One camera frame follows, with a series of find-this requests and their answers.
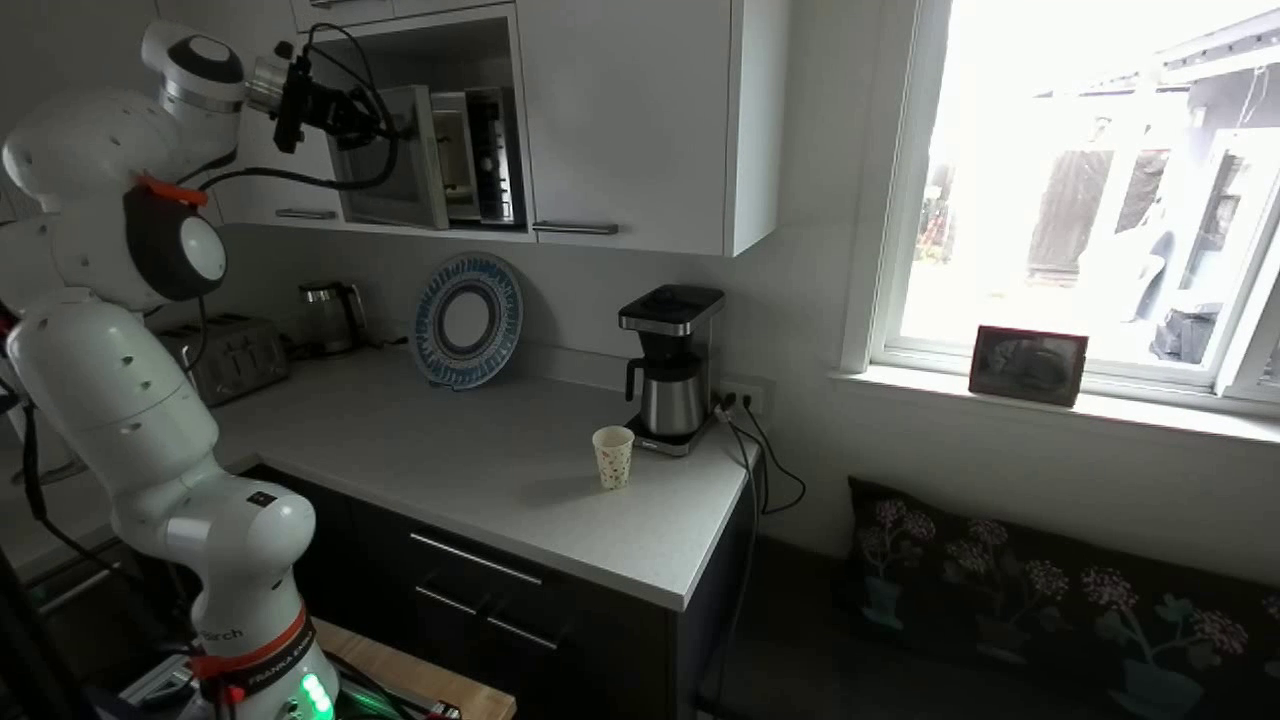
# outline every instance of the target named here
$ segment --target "green light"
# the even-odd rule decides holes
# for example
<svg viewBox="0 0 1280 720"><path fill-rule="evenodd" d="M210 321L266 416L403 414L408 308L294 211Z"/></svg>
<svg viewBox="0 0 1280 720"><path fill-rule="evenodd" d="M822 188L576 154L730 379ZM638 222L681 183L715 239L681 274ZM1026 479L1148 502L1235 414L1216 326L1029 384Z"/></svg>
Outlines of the green light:
<svg viewBox="0 0 1280 720"><path fill-rule="evenodd" d="M308 691L308 701L311 701L311 707L315 707L321 720L333 720L333 717L336 717L336 714L333 714L333 695L323 691L323 686L321 686L315 671L303 678L303 691Z"/></svg>

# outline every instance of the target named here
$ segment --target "window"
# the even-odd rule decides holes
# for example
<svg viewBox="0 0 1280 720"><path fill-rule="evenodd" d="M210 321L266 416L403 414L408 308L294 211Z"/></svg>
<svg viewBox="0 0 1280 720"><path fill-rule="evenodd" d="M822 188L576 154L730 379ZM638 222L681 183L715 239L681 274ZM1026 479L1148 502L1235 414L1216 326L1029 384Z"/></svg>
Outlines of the window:
<svg viewBox="0 0 1280 720"><path fill-rule="evenodd" d="M1280 6L917 6L874 366L1089 336L1091 392L1280 399Z"/></svg>

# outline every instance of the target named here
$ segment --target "wall outlet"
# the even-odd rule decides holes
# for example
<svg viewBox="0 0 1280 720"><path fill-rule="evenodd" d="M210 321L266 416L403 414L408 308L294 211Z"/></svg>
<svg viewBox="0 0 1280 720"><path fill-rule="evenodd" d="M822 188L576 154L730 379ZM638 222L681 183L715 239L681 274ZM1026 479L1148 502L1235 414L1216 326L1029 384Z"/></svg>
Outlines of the wall outlet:
<svg viewBox="0 0 1280 720"><path fill-rule="evenodd" d="M711 384L711 399L731 399L731 407L751 407L758 422L765 422L773 414L773 384L768 379L758 379L758 375L722 375Z"/></svg>

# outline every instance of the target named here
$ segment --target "dark cabinet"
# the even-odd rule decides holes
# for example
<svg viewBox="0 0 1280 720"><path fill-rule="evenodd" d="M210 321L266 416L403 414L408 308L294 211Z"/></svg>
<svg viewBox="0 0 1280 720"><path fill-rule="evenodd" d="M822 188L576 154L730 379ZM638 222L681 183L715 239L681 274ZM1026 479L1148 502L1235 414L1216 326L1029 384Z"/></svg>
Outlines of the dark cabinet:
<svg viewBox="0 0 1280 720"><path fill-rule="evenodd" d="M685 720L731 605L730 546L688 611L256 470L315 505L297 585L315 617L456 667L547 720Z"/></svg>

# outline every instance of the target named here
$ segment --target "toaster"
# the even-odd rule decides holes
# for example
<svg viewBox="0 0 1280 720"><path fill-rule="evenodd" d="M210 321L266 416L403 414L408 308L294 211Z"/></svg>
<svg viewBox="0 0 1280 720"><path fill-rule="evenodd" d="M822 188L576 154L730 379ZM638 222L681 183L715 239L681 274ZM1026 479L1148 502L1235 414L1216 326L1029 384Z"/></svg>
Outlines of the toaster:
<svg viewBox="0 0 1280 720"><path fill-rule="evenodd" d="M159 333L159 340L189 370L210 407L287 379L284 336L266 321L219 315L205 329Z"/></svg>

